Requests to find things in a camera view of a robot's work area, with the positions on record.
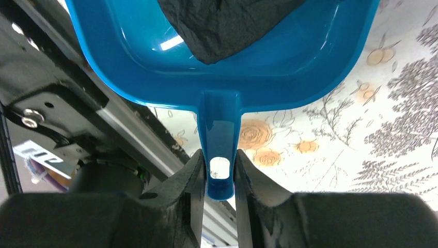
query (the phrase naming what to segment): floral pattern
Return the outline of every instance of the floral pattern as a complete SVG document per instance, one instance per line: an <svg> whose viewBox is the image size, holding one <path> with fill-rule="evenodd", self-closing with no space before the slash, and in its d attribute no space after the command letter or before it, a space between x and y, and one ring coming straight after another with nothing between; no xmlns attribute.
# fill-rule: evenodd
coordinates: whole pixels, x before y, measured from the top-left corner
<svg viewBox="0 0 438 248"><path fill-rule="evenodd" d="M437 6L381 0L344 81L307 106L243 115L239 148L293 192L408 192L438 210ZM152 111L188 154L200 148L196 115Z"/></svg>

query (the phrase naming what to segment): black fabric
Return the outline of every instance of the black fabric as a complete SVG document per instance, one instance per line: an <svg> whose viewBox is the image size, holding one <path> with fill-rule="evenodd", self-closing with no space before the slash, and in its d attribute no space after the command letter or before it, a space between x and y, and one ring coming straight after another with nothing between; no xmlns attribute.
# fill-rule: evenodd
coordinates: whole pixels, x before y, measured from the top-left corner
<svg viewBox="0 0 438 248"><path fill-rule="evenodd" d="M213 64L262 38L305 0L158 0L193 55Z"/></svg>

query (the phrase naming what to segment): blue plastic tray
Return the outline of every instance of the blue plastic tray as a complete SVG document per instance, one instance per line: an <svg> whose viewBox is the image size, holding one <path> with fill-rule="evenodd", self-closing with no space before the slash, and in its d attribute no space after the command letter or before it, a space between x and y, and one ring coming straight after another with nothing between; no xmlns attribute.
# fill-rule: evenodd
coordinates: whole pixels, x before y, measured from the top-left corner
<svg viewBox="0 0 438 248"><path fill-rule="evenodd" d="M311 103L334 89L357 61L379 0L307 0L240 53L204 65L154 0L67 0L79 42L96 74L133 102L189 110L207 164L207 194L233 196L241 115ZM210 177L210 161L230 177Z"/></svg>

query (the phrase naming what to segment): blue handle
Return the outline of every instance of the blue handle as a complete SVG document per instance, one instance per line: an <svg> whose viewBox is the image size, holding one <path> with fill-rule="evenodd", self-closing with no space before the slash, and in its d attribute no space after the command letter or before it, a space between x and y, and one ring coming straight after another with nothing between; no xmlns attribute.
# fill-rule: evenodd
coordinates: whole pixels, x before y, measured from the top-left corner
<svg viewBox="0 0 438 248"><path fill-rule="evenodd" d="M227 200L234 194L233 169L241 120L239 94L205 91L198 109L199 136L207 167L207 195L214 200ZM216 157L230 162L227 179L211 177L210 164Z"/></svg>

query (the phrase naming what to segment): screw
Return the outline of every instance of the screw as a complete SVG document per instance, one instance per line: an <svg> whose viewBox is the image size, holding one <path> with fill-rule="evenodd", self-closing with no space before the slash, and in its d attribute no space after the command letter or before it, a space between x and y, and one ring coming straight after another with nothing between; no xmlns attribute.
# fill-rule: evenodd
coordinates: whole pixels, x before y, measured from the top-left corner
<svg viewBox="0 0 438 248"><path fill-rule="evenodd" d="M24 116L21 118L21 122L29 128L37 128L38 124L44 121L44 116L38 111L25 109L23 111Z"/></svg>

